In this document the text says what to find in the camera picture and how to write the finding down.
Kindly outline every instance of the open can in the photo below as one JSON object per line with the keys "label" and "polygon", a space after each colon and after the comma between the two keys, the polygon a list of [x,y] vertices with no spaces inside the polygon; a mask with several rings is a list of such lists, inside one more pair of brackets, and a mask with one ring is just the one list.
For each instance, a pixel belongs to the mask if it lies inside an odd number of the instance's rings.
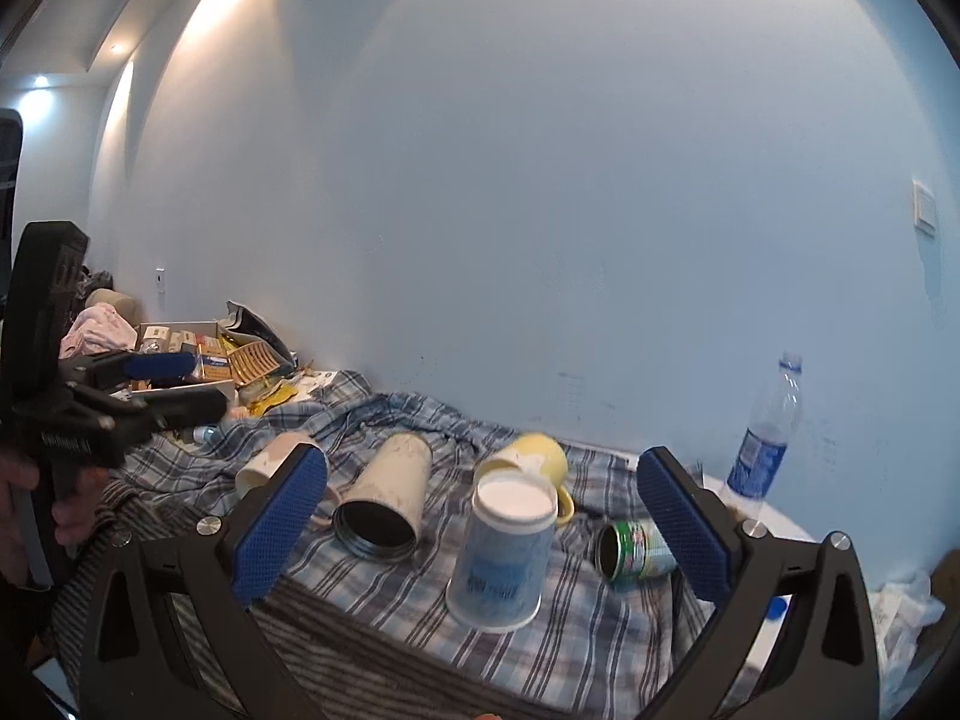
{"label": "open can", "polygon": [[382,443],[333,512],[333,531],[357,557],[399,562],[416,550],[430,477],[430,445],[414,433]]}
{"label": "open can", "polygon": [[652,519],[611,522],[597,538],[593,563],[614,589],[669,574],[677,561]]}

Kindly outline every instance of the white wall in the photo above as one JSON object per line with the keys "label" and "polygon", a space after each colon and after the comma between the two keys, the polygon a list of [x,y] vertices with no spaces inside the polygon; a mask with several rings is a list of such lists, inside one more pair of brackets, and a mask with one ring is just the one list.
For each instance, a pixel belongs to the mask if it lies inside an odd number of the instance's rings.
{"label": "white wall", "polygon": [[915,1],[240,0],[178,44],[197,1],[94,179],[153,317],[248,301],[385,389],[718,473],[789,348],[773,502],[869,581],[956,543],[960,71]]}
{"label": "white wall", "polygon": [[0,108],[23,119],[23,146],[13,196],[13,246],[29,221],[88,218],[90,170],[104,89],[94,86],[0,88]]}

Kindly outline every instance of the green can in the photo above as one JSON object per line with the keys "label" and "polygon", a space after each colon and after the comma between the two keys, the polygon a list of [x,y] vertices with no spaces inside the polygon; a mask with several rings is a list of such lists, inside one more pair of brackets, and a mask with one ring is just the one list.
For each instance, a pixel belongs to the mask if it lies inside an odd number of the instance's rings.
{"label": "green can", "polygon": [[614,589],[630,589],[677,567],[652,519],[611,522],[597,538],[593,562]]}

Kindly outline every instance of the bottle cap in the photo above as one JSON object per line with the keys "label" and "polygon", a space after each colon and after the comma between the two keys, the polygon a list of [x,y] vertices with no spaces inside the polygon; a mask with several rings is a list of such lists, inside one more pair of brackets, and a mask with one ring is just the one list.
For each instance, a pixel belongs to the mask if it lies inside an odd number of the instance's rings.
{"label": "bottle cap", "polygon": [[800,373],[803,369],[803,357],[800,357],[799,354],[793,354],[793,352],[784,352],[781,355],[781,367]]}
{"label": "bottle cap", "polygon": [[786,599],[776,595],[770,600],[770,605],[767,607],[767,619],[771,622],[776,622],[776,620],[784,616],[785,611]]}

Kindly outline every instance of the plastic water bottle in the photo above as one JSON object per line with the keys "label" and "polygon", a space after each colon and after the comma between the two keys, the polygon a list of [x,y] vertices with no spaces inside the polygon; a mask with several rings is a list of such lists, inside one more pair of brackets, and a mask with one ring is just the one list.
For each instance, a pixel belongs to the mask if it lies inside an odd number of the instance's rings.
{"label": "plastic water bottle", "polygon": [[800,362],[800,355],[784,352],[776,379],[754,403],[740,451],[720,491],[720,499],[744,517],[758,519],[786,446],[800,423]]}

